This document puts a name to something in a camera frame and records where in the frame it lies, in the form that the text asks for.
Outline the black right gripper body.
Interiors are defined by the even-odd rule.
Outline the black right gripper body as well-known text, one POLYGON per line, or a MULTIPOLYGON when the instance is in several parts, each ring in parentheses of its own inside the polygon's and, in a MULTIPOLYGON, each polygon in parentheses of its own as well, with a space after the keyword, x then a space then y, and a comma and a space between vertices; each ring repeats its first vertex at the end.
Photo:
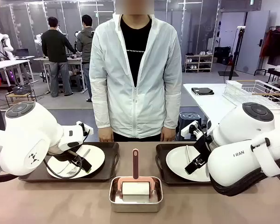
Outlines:
POLYGON ((211 136, 205 136, 204 134, 196 135, 195 149, 199 152, 199 155, 195 158, 197 161, 206 161, 211 153, 209 144, 212 142, 211 136))

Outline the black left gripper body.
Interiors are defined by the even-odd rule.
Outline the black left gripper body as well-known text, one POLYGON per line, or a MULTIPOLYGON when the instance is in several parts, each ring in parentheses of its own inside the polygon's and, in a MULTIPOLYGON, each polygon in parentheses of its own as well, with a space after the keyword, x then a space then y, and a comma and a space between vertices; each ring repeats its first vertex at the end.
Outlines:
POLYGON ((68 150, 68 161, 73 164, 82 164, 83 157, 81 157, 78 153, 68 150))

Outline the person's right hand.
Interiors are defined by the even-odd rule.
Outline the person's right hand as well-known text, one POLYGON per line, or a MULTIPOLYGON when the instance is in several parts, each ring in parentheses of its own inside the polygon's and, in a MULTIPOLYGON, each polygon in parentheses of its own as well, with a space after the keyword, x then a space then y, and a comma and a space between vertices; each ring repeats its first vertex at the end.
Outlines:
POLYGON ((99 128, 98 137, 100 142, 113 142, 113 130, 111 127, 99 128))

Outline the person's left hand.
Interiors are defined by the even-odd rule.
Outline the person's left hand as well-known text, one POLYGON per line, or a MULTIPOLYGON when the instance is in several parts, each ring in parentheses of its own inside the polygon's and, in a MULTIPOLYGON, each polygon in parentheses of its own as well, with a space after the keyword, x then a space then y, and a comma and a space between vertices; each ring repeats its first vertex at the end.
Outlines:
POLYGON ((173 141, 176 135, 175 129, 163 127, 160 141, 173 141))

